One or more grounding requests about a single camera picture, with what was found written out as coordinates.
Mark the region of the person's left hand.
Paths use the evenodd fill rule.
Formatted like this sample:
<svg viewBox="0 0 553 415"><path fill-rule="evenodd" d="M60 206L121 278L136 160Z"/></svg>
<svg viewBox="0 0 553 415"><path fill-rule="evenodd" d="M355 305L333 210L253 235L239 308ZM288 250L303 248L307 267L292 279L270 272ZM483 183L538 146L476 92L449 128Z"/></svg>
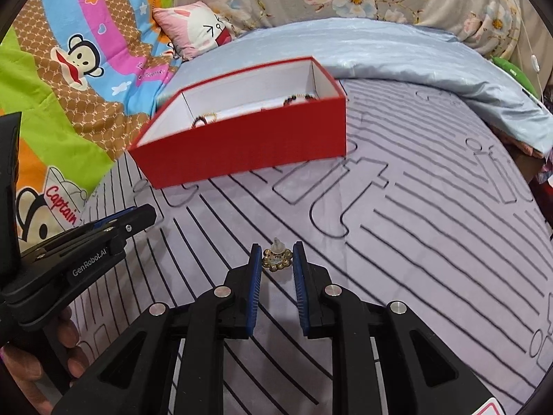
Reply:
<svg viewBox="0 0 553 415"><path fill-rule="evenodd" d="M65 308L57 319L58 342L68 350L67 367L74 378L80 378L89 366L89 361L79 347L80 333L71 320L70 307ZM37 387L37 381L45 376L39 360L27 351L7 344L1 348L1 357L9 374L39 414L51 414L53 404Z"/></svg>

